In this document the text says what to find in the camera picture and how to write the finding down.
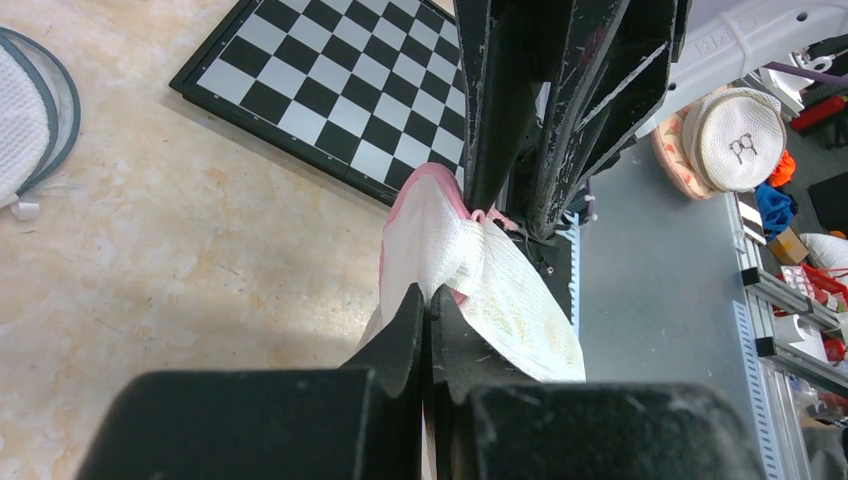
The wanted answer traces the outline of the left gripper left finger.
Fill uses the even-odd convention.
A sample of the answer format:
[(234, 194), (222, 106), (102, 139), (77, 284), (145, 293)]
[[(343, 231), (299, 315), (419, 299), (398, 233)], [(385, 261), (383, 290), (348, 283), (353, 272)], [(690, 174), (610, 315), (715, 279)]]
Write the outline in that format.
[(425, 302), (335, 369), (155, 371), (115, 398), (81, 479), (417, 479)]

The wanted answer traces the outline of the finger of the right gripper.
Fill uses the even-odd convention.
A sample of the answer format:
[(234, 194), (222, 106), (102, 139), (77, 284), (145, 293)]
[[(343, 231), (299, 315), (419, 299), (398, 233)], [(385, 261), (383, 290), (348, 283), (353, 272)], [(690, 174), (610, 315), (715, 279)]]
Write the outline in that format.
[(492, 207), (535, 121), (548, 1), (456, 1), (465, 84), (465, 205)]
[(532, 71), (545, 94), (513, 176), (516, 217), (548, 240), (569, 203), (662, 103), (688, 1), (531, 1)]

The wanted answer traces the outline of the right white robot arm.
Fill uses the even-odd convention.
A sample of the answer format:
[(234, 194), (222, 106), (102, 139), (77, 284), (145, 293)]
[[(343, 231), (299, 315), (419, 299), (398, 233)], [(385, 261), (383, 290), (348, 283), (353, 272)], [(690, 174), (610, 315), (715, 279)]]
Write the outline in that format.
[(494, 205), (515, 163), (520, 220), (549, 238), (578, 189), (674, 111), (843, 35), (843, 1), (458, 1), (464, 203)]

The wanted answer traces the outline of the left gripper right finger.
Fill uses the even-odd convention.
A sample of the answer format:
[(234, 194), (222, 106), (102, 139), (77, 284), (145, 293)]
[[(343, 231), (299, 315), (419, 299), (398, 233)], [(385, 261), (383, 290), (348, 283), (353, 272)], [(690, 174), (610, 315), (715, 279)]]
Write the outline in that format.
[(761, 479), (731, 405), (699, 385), (541, 383), (441, 287), (427, 320), (431, 464), (439, 479)]

